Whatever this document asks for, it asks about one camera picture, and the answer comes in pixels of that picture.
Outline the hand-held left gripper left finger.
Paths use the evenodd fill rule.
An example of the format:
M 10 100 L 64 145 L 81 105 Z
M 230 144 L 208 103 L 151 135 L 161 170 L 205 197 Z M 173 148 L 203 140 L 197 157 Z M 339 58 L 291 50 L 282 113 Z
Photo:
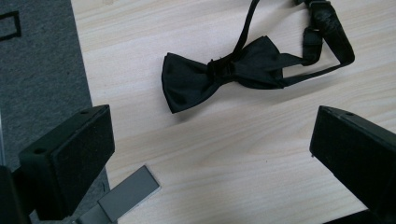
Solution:
M 115 151 L 109 105 L 77 112 L 19 154 L 42 220 L 71 216 Z

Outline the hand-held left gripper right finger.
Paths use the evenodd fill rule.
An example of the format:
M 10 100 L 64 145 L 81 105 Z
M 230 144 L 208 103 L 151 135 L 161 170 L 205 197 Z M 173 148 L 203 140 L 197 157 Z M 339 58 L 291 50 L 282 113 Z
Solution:
M 365 206 L 326 224 L 396 224 L 396 134 L 322 105 L 310 152 Z

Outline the black bow tie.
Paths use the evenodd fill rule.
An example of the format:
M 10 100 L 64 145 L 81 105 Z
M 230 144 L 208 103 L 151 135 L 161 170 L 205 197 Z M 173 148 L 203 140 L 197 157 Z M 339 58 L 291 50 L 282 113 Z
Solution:
M 297 5 L 306 4 L 307 8 L 310 1 L 294 0 Z M 173 53 L 164 57 L 163 94 L 173 113 L 190 109 L 204 102 L 220 86 L 230 82 L 237 82 L 250 89 L 277 90 L 346 66 L 339 63 L 315 73 L 284 77 L 285 67 L 297 64 L 308 66 L 317 63 L 322 46 L 327 43 L 313 27 L 311 18 L 309 26 L 304 29 L 301 57 L 281 53 L 267 36 L 248 43 L 249 26 L 259 2 L 260 0 L 252 0 L 241 35 L 233 52 L 229 55 L 209 63 L 198 63 Z

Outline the grey metal bracket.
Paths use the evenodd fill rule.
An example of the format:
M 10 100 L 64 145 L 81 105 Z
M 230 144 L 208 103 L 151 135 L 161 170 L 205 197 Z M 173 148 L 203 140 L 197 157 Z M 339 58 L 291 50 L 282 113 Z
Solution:
M 115 224 L 120 217 L 158 191 L 161 185 L 143 165 L 108 192 L 73 224 Z

